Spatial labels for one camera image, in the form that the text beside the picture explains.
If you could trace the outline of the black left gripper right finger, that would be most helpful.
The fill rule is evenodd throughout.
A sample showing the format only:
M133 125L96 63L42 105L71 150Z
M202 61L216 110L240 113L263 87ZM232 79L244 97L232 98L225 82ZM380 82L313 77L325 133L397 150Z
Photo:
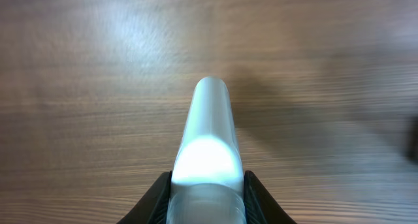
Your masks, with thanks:
M247 224L297 224L250 170L244 174L244 206Z

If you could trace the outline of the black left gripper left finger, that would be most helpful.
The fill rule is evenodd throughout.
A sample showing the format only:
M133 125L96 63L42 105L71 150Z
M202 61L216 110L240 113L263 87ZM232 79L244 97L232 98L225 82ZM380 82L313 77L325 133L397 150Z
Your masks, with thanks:
M165 224L172 172L163 172L117 224Z

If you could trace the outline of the white calamine lotion bottle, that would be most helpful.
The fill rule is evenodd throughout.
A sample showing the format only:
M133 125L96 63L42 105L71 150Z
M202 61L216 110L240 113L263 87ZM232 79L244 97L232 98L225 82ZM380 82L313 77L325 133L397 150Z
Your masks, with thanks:
M229 92L205 77L195 87L174 162L167 223L246 222L244 172Z

